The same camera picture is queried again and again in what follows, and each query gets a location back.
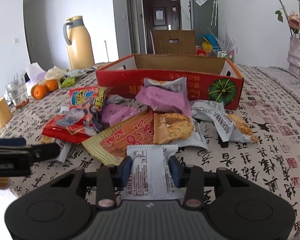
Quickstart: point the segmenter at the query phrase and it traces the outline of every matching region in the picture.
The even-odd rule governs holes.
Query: green pumpkin picture
[[[231,104],[237,95],[237,85],[227,78],[215,80],[209,87],[209,100]]]

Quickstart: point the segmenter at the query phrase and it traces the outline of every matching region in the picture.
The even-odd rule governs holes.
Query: thermos handle
[[[68,38],[68,34],[67,34],[67,25],[72,25],[72,22],[65,23],[65,24],[63,25],[63,36],[65,37],[66,43],[67,43],[68,45],[72,45],[71,40],[69,40],[69,38]]]

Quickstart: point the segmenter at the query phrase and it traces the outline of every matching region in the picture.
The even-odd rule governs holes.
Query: brown door
[[[143,0],[147,52],[153,54],[152,30],[181,30],[180,0]]]

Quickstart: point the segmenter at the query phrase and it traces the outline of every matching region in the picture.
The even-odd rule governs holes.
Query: green leaf
[[[275,11],[275,14],[281,16],[281,15],[282,15],[282,12],[278,10],[278,11]]]
[[[283,23],[283,17],[282,17],[282,15],[278,15],[278,21]]]

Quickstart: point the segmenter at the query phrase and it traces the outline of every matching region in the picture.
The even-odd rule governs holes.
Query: thermos lid
[[[67,18],[66,21],[74,21],[74,20],[79,20],[79,19],[82,19],[81,15]]]

